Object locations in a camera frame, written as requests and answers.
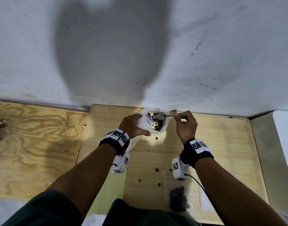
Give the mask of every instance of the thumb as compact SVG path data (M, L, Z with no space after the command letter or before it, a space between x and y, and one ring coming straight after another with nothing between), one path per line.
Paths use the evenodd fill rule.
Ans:
M147 137L151 136L150 131L148 131L148 130L143 130L143 129L141 129L141 128L138 128L138 129L137 129L137 134L138 134L139 136L140 136L140 135L144 135L144 136L147 136Z
M176 115L174 116L174 119L175 119L175 121L176 121L177 124L182 123L182 119L181 119L181 117L180 117L179 115L176 114Z

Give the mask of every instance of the dark green shorts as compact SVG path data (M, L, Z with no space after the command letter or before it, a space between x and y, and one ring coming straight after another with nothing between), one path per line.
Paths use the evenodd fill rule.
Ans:
M56 190L48 190L32 198L3 225L74 225L82 224L82 217L77 207ZM193 221L174 213L162 210L137 209L128 206L121 199L116 199L103 223L109 225L138 226L178 226L197 225Z

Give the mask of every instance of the forearm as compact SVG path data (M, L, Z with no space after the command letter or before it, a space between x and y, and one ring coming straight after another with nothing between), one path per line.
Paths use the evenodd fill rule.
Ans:
M48 189L55 189L68 197L84 219L105 182L115 156L115 149L111 145L102 144Z
M202 158L195 170L218 215L227 225L285 225L257 194L212 158Z

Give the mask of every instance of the white wall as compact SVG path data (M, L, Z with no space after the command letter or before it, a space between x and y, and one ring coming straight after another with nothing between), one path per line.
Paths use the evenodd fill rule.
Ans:
M288 110L288 0L0 0L0 99Z

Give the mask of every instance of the wrist strap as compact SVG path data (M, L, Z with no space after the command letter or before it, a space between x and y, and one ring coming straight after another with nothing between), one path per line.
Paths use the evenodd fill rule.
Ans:
M130 142L130 138L127 135L126 132L120 130L120 129L115 129L107 133L99 143L99 146L101 144L107 143L111 145L118 156L122 156L124 152L126 151L128 145Z
M180 159L184 164L189 164L193 168L195 163L201 158L213 158L210 149L203 141L190 139L184 144L184 150L180 154Z

